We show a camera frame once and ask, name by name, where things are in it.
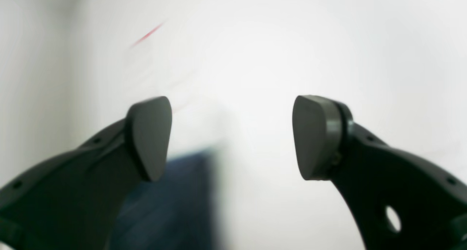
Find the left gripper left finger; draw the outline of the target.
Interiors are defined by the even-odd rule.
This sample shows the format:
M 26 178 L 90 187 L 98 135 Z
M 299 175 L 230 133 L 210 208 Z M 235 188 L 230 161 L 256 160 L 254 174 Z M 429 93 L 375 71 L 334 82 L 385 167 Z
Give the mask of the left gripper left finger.
M 1 188 L 0 238 L 14 250 L 105 250 L 127 195 L 162 176 L 170 101 L 130 107 L 75 150 L 29 168 Z

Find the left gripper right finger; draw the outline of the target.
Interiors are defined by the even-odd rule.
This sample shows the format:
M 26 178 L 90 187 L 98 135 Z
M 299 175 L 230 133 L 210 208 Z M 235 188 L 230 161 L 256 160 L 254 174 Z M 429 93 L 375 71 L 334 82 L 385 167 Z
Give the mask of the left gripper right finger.
M 465 250 L 467 188 L 454 175 L 388 146 L 342 102 L 295 99 L 292 125 L 304 180 L 331 181 L 367 250 Z

